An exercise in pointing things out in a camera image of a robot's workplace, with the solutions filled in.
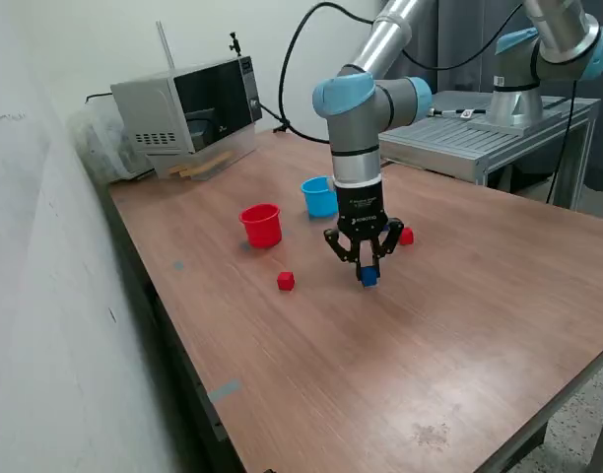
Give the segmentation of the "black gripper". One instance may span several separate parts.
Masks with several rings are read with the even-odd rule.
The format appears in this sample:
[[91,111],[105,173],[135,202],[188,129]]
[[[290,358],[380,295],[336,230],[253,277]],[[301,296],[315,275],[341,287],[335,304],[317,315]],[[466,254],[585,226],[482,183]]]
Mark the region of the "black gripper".
[[[380,260],[392,254],[398,245],[404,223],[399,219],[389,219],[384,211],[382,181],[362,187],[341,187],[335,185],[339,218],[337,228],[323,232],[330,248],[342,262],[356,265],[356,277],[362,281],[360,261],[361,243],[371,240],[372,267],[376,277],[380,277]],[[346,249],[339,242],[340,232],[350,240]]]

